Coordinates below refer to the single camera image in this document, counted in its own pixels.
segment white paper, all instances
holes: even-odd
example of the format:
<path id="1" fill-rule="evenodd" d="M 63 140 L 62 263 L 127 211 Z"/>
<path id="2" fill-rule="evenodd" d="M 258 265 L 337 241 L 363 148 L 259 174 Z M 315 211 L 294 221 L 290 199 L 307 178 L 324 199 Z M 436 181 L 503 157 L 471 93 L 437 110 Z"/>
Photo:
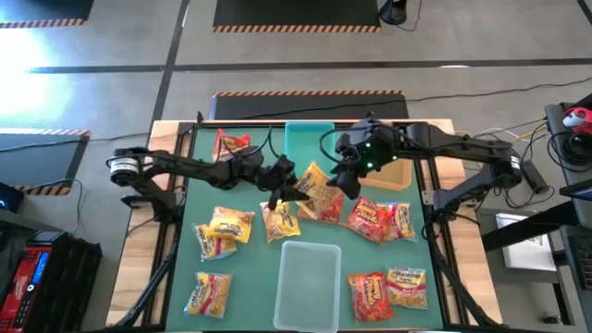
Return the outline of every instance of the white paper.
<path id="1" fill-rule="evenodd" d="M 513 214 L 497 214 L 496 220 L 498 221 L 498 228 L 503 228 L 527 217 Z M 506 267 L 557 271 L 548 235 L 536 236 L 530 240 L 506 246 L 502 251 Z"/>

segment snack bag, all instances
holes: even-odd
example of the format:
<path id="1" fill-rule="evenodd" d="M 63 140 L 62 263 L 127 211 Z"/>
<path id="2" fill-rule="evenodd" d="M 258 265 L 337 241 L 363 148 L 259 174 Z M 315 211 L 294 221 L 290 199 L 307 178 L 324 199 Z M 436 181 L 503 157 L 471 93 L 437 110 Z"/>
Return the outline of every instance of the snack bag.
<path id="1" fill-rule="evenodd" d="M 193 225 L 195 237 L 202 246 L 202 262 L 205 260 L 222 259 L 237 251 L 234 240 L 226 240 L 218 237 L 205 236 L 208 229 L 206 225 Z"/>
<path id="2" fill-rule="evenodd" d="M 254 215 L 254 212 L 215 207 L 209 228 L 204 230 L 205 236 L 247 243 L 251 235 L 251 222 Z"/>
<path id="3" fill-rule="evenodd" d="M 382 243 L 387 233 L 389 219 L 390 213 L 387 209 L 361 196 L 348 216 L 344 227 L 359 233 L 370 241 Z"/>
<path id="4" fill-rule="evenodd" d="M 226 135 L 223 129 L 218 129 L 216 133 L 216 141 L 214 142 L 214 151 L 212 152 L 212 159 L 214 161 L 224 161 L 231 157 L 234 152 L 240 149 L 247 148 L 251 145 L 251 135 L 245 134 L 240 137 Z"/>
<path id="5" fill-rule="evenodd" d="M 388 269 L 388 301 L 412 309 L 427 309 L 426 271 L 409 267 Z"/>
<path id="6" fill-rule="evenodd" d="M 296 216 L 290 215 L 290 203 L 278 202 L 275 211 L 269 210 L 267 204 L 267 202 L 259 203 L 263 213 L 267 243 L 288 236 L 300 235 L 298 219 Z"/>
<path id="7" fill-rule="evenodd" d="M 384 272 L 348 274 L 357 321 L 375 322 L 395 316 L 390 308 Z"/>
<path id="8" fill-rule="evenodd" d="M 394 203 L 392 205 L 392 217 L 389 222 L 388 236 L 385 237 L 385 240 L 417 241 L 413 221 L 411 220 L 410 203 Z"/>
<path id="9" fill-rule="evenodd" d="M 309 200 L 299 201 L 296 204 L 312 219 L 318 219 L 333 198 L 341 193 L 339 188 L 327 186 L 327 181 L 328 177 L 323 170 L 313 162 L 294 185 L 294 189 L 310 197 Z"/>
<path id="10" fill-rule="evenodd" d="M 207 315 L 222 319 L 230 292 L 230 274 L 195 273 L 197 286 L 185 307 L 186 315 Z"/>
<path id="11" fill-rule="evenodd" d="M 309 216 L 302 207 L 298 208 L 298 217 L 306 218 L 313 221 L 327 222 L 331 224 L 338 224 L 341 219 L 341 208 L 343 207 L 343 193 L 339 193 L 331 204 L 325 208 L 317 219 Z"/>

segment black floor mat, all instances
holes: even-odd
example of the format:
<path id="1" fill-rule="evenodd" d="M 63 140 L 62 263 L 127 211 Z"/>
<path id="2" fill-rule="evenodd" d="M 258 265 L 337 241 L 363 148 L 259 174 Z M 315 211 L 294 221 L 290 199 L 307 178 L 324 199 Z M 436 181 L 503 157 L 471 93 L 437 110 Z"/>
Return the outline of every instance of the black floor mat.
<path id="1" fill-rule="evenodd" d="M 84 24 L 94 0 L 1 0 L 0 29 Z"/>
<path id="2" fill-rule="evenodd" d="M 84 129 L 0 129 L 0 182 L 29 195 L 68 194 L 71 180 L 37 186 L 74 179 L 90 136 Z"/>
<path id="3" fill-rule="evenodd" d="M 380 32 L 376 0 L 218 0 L 214 32 Z"/>
<path id="4" fill-rule="evenodd" d="M 402 91 L 383 90 L 217 92 L 210 119 L 359 119 L 369 111 L 384 119 L 409 117 Z"/>

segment green tabletop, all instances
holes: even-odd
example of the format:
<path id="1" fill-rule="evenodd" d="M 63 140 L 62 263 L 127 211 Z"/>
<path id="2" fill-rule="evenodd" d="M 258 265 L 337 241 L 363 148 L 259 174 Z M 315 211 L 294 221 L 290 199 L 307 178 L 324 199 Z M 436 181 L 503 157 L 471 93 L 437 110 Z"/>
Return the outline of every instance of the green tabletop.
<path id="1" fill-rule="evenodd" d="M 265 128 L 225 129 L 227 134 L 241 135 L 249 133 L 252 145 L 264 141 L 267 134 Z M 193 158 L 211 161 L 216 129 L 198 129 L 196 134 L 195 154 Z M 278 153 L 283 152 L 284 129 L 274 129 L 272 142 Z M 309 154 L 296 154 L 294 162 L 297 169 L 308 166 L 311 161 L 323 161 L 326 157 L 319 149 L 318 138 L 302 134 L 301 140 L 292 144 L 301 145 Z M 271 165 L 275 157 L 268 147 L 264 149 L 264 165 Z M 175 266 L 175 276 L 170 296 L 166 331 L 200 331 L 200 330 L 275 330 L 273 325 L 276 291 L 278 288 L 278 270 L 283 241 L 308 241 L 314 243 L 335 244 L 341 248 L 341 292 L 339 309 L 339 329 L 360 328 L 403 328 L 425 327 L 442 328 L 434 273 L 427 241 L 419 236 L 424 224 L 421 201 L 415 175 L 409 188 L 403 191 L 381 190 L 363 187 L 362 196 L 375 202 L 406 202 L 412 204 L 413 224 L 418 232 L 418 242 L 398 240 L 378 245 L 370 240 L 340 227 L 320 222 L 299 219 L 302 235 L 274 240 L 267 244 L 265 227 L 259 203 L 269 199 L 269 192 L 258 191 L 252 184 L 240 183 L 231 191 L 221 191 L 210 187 L 199 180 L 190 180 L 188 188 L 185 216 L 180 234 L 179 253 Z M 341 221 L 352 210 L 355 201 L 346 198 Z M 249 243 L 237 243 L 238 253 L 230 257 L 202 263 L 200 261 L 200 245 L 191 230 L 191 224 L 207 224 L 215 206 L 224 206 L 241 211 L 255 212 L 253 229 Z M 297 206 L 292 204 L 292 213 Z M 385 271 L 387 266 L 409 266 L 424 268 L 427 273 L 428 310 L 412 310 L 393 307 L 395 318 L 378 323 L 356 323 L 353 318 L 352 293 L 347 283 L 350 273 L 371 273 Z M 223 273 L 232 275 L 232 285 L 224 319 L 214 319 L 197 315 L 185 315 L 183 309 L 187 305 L 192 290 L 195 288 L 194 274 Z"/>

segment concrete floor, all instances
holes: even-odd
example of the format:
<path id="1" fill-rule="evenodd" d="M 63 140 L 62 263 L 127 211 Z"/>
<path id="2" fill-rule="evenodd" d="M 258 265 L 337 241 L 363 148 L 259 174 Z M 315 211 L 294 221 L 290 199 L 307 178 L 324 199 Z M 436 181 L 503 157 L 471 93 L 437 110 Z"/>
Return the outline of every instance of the concrete floor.
<path id="1" fill-rule="evenodd" d="M 410 20 L 414 19 L 416 6 L 417 1 L 411 0 Z M 159 87 L 168 82 L 167 78 L 162 80 L 162 71 L 75 72 L 87 70 L 77 67 L 88 66 L 111 71 L 110 66 L 164 65 L 180 7 L 181 0 L 96 0 L 90 20 L 83 27 L 0 30 L 0 45 L 3 50 L 10 50 L 0 53 L 0 125 L 89 129 L 94 138 L 147 132 Z M 213 34 L 214 8 L 212 0 L 190 1 L 176 64 L 422 60 L 462 63 L 592 55 L 592 25 L 575 0 L 450 0 L 446 4 L 424 0 L 417 31 L 383 26 L 383 32 L 376 35 Z M 74 73 L 19 73 L 35 67 L 60 67 L 59 70 Z M 175 72 L 162 119 L 194 119 L 197 111 L 207 116 L 215 91 L 403 89 L 413 99 L 567 82 L 590 73 L 592 66 L 585 65 Z M 542 118 L 545 105 L 576 101 L 591 91 L 589 82 L 490 97 L 409 103 L 409 110 L 411 117 L 452 118 L 457 130 L 477 133 Z M 532 128 L 517 131 L 523 133 Z M 88 329 L 105 323 L 130 216 L 130 210 L 119 201 L 130 191 L 108 180 L 104 160 L 117 147 L 144 145 L 145 141 L 145 137 L 138 137 L 91 143 L 77 176 L 84 183 L 82 227 L 77 235 L 101 242 L 105 255 L 84 320 Z M 524 148 L 525 144 L 517 144 L 517 150 Z M 549 184 L 556 188 L 564 184 L 560 170 L 547 157 L 544 143 L 535 145 L 534 161 Z M 527 194 L 524 187 L 513 192 L 516 200 Z M 23 213 L 73 229 L 76 198 L 31 197 Z M 531 208 L 541 210 L 563 200 L 556 195 Z M 484 206 L 505 208 L 503 201 L 493 196 L 487 198 Z M 504 322 L 512 327 L 532 327 L 537 325 L 534 323 L 542 312 L 556 311 L 550 286 L 500 282 L 496 290 Z M 537 307 L 524 310 L 534 302 Z M 583 323 L 579 318 L 576 327 L 536 327 L 581 331 Z"/>

